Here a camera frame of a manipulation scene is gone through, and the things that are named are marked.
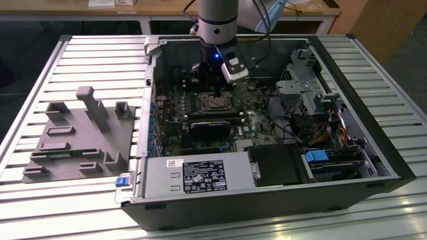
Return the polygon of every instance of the circuit board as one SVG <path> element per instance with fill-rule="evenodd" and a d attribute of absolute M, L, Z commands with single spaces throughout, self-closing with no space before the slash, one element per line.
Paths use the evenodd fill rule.
<path fill-rule="evenodd" d="M 262 89 L 257 88 L 250 81 L 242 81 L 236 83 L 234 91 L 222 92 L 222 95 L 231 101 L 226 103 L 230 105 L 228 110 L 236 110 L 239 113 L 239 122 L 231 125 L 227 137 L 211 140 L 194 139 L 187 133 L 190 125 L 187 114 L 191 110 L 188 99 L 195 100 L 192 107 L 196 111 L 206 110 L 203 99 L 210 97 L 210 93 L 188 93 L 175 88 L 168 97 L 163 98 L 160 131 L 164 156 L 180 156 L 186 155 L 186 152 L 198 150 L 206 150 L 203 153 L 210 153 L 210 150 L 219 150 L 220 153 L 242 152 L 244 147 L 278 143 L 277 132 L 267 118 L 263 104 L 266 95 Z M 220 104 L 219 100 L 218 103 L 212 102 L 214 100 L 207 101 L 212 107 Z"/>

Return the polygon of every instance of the blue drive latch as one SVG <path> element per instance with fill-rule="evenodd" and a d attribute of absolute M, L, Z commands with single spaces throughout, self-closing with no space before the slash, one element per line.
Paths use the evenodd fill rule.
<path fill-rule="evenodd" d="M 306 155 L 307 162 L 330 160 L 327 151 L 325 150 L 311 150 L 305 155 Z"/>
<path fill-rule="evenodd" d="M 120 176 L 120 177 L 118 177 L 116 180 L 115 180 L 115 186 L 118 188 L 130 186 L 130 179 L 131 179 L 131 176 Z"/>

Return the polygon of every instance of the metal slotted table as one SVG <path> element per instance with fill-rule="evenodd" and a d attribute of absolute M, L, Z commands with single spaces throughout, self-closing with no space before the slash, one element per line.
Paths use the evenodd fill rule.
<path fill-rule="evenodd" d="M 83 108 L 75 91 L 95 88 L 106 107 L 136 106 L 136 142 L 147 59 L 144 36 L 64 37 L 54 50 L 0 146 L 0 239 L 387 239 L 427 232 L 427 118 L 357 39 L 319 37 L 418 179 L 350 209 L 166 232 L 146 232 L 115 202 L 115 177 L 23 184 L 48 102 Z M 329 76 L 323 76 L 335 91 Z"/>

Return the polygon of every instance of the table leg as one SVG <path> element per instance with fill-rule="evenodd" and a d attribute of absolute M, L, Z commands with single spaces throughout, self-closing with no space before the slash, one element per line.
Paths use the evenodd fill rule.
<path fill-rule="evenodd" d="M 142 34 L 143 35 L 151 35 L 152 34 L 152 29 L 150 27 L 150 21 L 151 21 L 150 16 L 140 16 L 138 18 L 138 20 L 139 20 Z"/>
<path fill-rule="evenodd" d="M 326 16 L 315 34 L 329 34 L 337 16 Z"/>

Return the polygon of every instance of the power supply label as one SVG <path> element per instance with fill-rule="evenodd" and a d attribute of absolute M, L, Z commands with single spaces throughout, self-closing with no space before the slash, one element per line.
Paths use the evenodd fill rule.
<path fill-rule="evenodd" d="M 223 160 L 184 162 L 182 172 L 187 194 L 227 190 Z"/>

